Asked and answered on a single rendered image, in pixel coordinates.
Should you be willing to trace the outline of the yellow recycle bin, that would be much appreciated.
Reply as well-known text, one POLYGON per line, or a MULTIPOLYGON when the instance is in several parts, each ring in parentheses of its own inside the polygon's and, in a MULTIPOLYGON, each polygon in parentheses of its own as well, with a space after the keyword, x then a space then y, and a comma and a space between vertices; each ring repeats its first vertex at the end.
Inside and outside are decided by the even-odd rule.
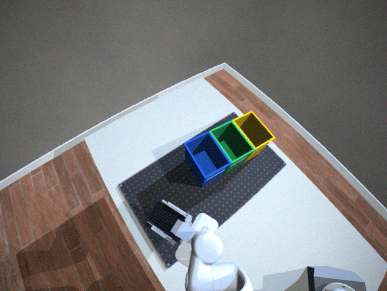
POLYGON ((244 162, 253 158, 255 154, 260 154, 269 142, 275 139, 272 133, 259 120, 253 111, 250 111, 232 121, 255 149, 255 151, 250 153, 244 162))

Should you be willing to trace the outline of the blue open bin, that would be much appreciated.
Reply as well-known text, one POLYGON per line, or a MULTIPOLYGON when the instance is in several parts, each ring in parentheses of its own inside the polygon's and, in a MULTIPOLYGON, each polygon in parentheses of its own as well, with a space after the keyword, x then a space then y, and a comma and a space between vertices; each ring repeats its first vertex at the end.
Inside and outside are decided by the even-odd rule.
POLYGON ((185 160, 201 187, 221 177, 217 176, 232 164, 209 131, 184 145, 185 160))

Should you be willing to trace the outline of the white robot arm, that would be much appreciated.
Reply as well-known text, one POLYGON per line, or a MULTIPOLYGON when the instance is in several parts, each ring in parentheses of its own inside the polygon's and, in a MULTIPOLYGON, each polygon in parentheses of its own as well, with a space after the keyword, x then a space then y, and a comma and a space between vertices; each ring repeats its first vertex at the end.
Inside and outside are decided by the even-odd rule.
MULTIPOLYGON (((253 291, 249 277, 239 264, 216 263, 223 252, 222 242, 216 234, 205 231, 200 233, 179 219, 171 232, 175 242, 179 243, 183 239, 192 245, 185 278, 186 291, 253 291)), ((335 282, 327 284, 321 291, 355 290, 335 282)))

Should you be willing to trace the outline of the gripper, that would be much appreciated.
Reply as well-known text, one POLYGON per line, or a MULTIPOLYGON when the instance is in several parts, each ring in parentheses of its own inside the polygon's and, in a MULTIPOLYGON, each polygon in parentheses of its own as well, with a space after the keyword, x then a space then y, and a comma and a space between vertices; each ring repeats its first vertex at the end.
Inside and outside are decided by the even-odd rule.
MULTIPOLYGON (((191 215, 185 213, 183 210, 179 209, 175 205, 171 204, 170 202, 167 203, 167 206, 175 210, 176 212, 179 211, 183 215, 187 216, 185 218, 185 221, 189 223, 189 226, 195 229, 198 232, 205 231, 205 232, 212 232, 215 233, 215 231, 218 228, 218 223, 216 220, 211 218, 210 216, 200 213, 194 220, 193 224, 190 222, 191 215)), ((168 240, 173 246, 176 244, 174 240, 171 240, 169 237, 165 236, 163 231, 159 230, 156 226, 152 226, 151 229, 155 231, 157 234, 162 236, 164 239, 168 240)), ((187 243, 184 240, 180 240, 180 245, 178 249, 176 250, 175 257, 176 259, 181 262, 183 265, 186 267, 189 267, 190 264, 190 256, 191 256, 191 251, 192 247, 191 244, 187 243)))

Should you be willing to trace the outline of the green bin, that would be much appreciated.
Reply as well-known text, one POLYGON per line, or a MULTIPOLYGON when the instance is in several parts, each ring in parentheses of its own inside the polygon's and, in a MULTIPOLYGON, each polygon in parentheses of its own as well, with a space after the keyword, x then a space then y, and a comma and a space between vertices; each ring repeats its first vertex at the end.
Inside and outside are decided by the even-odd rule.
POLYGON ((251 152, 255 151, 232 120, 209 132, 232 163, 223 175, 238 167, 251 152))

